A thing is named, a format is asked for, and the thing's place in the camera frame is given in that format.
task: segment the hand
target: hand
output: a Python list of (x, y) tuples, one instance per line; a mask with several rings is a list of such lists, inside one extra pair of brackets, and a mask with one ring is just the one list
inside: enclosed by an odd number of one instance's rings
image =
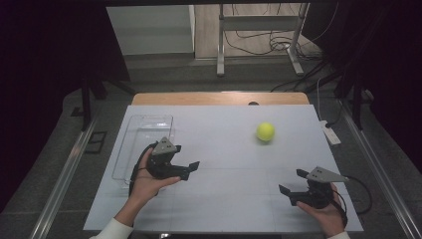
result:
[[(333, 191), (337, 191), (337, 188), (333, 183), (331, 184), (331, 188)], [(341, 205), (338, 195), (336, 193), (333, 193), (333, 195), (334, 201)], [(344, 231), (341, 215), (332, 204), (323, 209), (315, 209), (302, 202), (298, 202), (297, 205), (301, 208), (301, 210), (305, 211), (317, 220), (323, 233), (327, 237), (335, 236)]]
[(180, 177), (169, 177), (162, 180), (153, 178), (146, 170), (146, 162), (151, 153), (152, 148), (145, 153), (140, 161), (133, 190), (120, 212), (114, 218), (126, 226), (133, 225), (134, 218), (139, 210), (158, 193), (160, 188), (180, 181)]

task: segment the wrist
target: wrist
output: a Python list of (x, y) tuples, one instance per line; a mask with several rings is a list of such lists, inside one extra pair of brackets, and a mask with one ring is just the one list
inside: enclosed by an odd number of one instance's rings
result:
[(343, 231), (334, 236), (327, 237), (327, 239), (350, 239), (350, 237), (348, 236), (347, 232)]
[(129, 197), (114, 219), (126, 226), (133, 226), (133, 222), (137, 213), (140, 211), (140, 209), (142, 209), (146, 202), (147, 201), (137, 200), (135, 198)]
[(145, 196), (139, 196), (135, 194), (131, 194), (126, 201), (126, 204), (129, 204), (133, 207), (143, 207), (150, 198), (146, 198)]
[(341, 234), (343, 232), (344, 232), (344, 230), (338, 229), (338, 230), (325, 231), (324, 234), (327, 238), (331, 238), (331, 237), (334, 237), (334, 236)]

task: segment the yellow ball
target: yellow ball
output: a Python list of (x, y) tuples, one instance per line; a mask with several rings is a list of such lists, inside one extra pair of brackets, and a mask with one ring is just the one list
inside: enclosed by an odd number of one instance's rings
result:
[(269, 122), (263, 122), (258, 125), (257, 138), (262, 141), (270, 141), (271, 139), (273, 139), (275, 133), (276, 129)]

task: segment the white table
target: white table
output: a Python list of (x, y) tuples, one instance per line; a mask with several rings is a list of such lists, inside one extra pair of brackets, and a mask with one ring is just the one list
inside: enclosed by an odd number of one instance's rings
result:
[[(338, 173), (311, 105), (285, 106), (130, 106), (111, 153), (85, 230), (102, 230), (123, 206), (127, 189), (111, 178), (123, 135), (134, 115), (172, 115), (173, 144), (182, 150), (172, 160), (187, 166), (199, 160), (188, 181), (162, 189), (142, 208), (134, 228), (159, 233), (307, 233), (320, 231), (313, 218), (279, 191), (306, 191), (296, 169), (321, 166)], [(261, 143), (255, 129), (271, 122), (276, 135)], [(347, 190), (347, 231), (362, 231)]]

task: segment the transparent box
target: transparent box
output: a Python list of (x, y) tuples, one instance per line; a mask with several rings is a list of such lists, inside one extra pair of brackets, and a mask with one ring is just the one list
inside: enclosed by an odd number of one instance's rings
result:
[(142, 152), (164, 136), (174, 140), (173, 116), (137, 115), (130, 118), (112, 172), (112, 178), (120, 187), (129, 188), (133, 167)]

